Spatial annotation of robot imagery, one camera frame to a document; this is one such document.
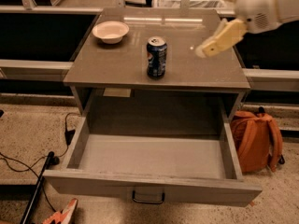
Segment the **can top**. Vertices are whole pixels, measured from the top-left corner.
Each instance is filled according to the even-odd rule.
[[[165,43],[166,42],[164,41],[164,39],[161,38],[160,36],[152,36],[151,38],[149,38],[149,44],[154,47],[160,47]]]

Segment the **black pole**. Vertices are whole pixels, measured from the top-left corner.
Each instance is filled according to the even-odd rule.
[[[43,187],[43,183],[45,181],[45,178],[43,177],[44,171],[46,169],[50,168],[50,162],[51,159],[54,157],[54,152],[50,152],[48,154],[48,157],[45,160],[43,169],[41,170],[39,177],[37,179],[36,182],[36,188],[35,188],[35,192],[32,194],[29,203],[27,204],[26,210],[22,216],[21,222],[20,224],[28,224],[30,221],[30,217],[32,215],[32,212],[34,211],[35,207],[36,207],[36,203],[38,201],[39,198],[39,193]]]

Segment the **gray tabletop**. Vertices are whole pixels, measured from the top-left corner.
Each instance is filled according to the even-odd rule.
[[[64,83],[78,87],[216,90],[249,89],[233,49],[212,58],[199,58],[195,48],[216,30],[214,10],[107,8],[97,23],[123,21],[129,33],[108,45],[89,34]],[[161,79],[147,75],[147,42],[161,36],[168,45],[166,72]]]

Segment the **drawer handle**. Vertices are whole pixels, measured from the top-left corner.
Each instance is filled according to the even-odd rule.
[[[160,201],[148,201],[148,200],[138,200],[135,198],[135,191],[133,191],[132,193],[132,199],[135,203],[143,203],[143,204],[162,204],[164,203],[164,199],[165,199],[165,194],[162,193],[162,196],[161,196],[161,200]]]

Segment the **backpack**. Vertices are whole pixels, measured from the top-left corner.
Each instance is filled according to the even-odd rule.
[[[262,107],[256,114],[236,111],[231,130],[243,173],[259,171],[267,165],[275,172],[278,161],[284,163],[280,129]]]

